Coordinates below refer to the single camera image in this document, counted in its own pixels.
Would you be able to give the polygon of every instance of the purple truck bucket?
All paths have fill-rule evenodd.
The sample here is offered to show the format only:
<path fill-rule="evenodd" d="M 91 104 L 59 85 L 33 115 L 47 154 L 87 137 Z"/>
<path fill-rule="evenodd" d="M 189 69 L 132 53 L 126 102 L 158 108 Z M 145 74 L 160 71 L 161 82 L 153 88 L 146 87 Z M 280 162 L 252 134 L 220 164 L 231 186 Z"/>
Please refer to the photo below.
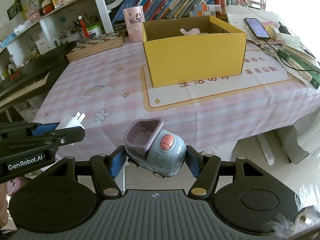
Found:
<path fill-rule="evenodd" d="M 138 119 L 133 122 L 124 134 L 124 144 L 139 152 L 142 158 L 146 158 L 148 150 L 154 139 L 161 131 L 164 121 L 161 118 Z"/>

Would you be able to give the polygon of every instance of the person's hand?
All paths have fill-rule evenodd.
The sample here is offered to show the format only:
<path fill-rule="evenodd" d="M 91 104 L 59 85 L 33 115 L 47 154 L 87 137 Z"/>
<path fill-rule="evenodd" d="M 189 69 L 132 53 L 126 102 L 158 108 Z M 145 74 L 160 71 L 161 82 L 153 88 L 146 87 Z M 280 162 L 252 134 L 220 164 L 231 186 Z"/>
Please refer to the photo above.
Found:
<path fill-rule="evenodd" d="M 8 202 L 7 202 L 7 184 L 0 184 L 0 227 L 8 223 Z"/>

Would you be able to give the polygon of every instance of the pink truck knob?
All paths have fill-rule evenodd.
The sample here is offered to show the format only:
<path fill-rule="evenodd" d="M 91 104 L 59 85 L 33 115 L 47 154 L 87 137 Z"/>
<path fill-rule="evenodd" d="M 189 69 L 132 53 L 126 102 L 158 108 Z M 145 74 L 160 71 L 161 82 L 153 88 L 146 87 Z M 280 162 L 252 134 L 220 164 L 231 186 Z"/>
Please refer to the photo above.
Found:
<path fill-rule="evenodd" d="M 174 143 L 174 137 L 171 134 L 166 134 L 160 141 L 160 148 L 163 151 L 169 150 Z"/>

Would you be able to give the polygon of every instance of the yellow cardboard box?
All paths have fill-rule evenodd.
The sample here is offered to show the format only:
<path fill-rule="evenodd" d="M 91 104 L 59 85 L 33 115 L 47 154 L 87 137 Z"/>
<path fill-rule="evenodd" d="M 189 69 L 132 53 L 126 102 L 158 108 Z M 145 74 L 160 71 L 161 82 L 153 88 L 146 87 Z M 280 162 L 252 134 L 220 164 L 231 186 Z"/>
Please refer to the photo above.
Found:
<path fill-rule="evenodd" d="M 184 36 L 181 28 L 209 34 Z M 144 22 L 142 29 L 153 87 L 242 72 L 247 34 L 213 16 Z"/>

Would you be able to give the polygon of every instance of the red bottle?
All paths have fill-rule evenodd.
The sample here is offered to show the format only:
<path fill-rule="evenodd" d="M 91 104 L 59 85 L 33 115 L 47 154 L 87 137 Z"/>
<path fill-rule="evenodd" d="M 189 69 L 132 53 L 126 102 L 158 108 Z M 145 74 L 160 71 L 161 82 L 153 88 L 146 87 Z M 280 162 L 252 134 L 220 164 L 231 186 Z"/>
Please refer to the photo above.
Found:
<path fill-rule="evenodd" d="M 82 30 L 83 30 L 83 34 L 84 36 L 88 39 L 90 38 L 89 33 L 87 31 L 87 27 L 85 26 L 85 21 L 84 19 L 82 19 L 82 16 L 79 16 L 79 22 L 81 24 Z"/>

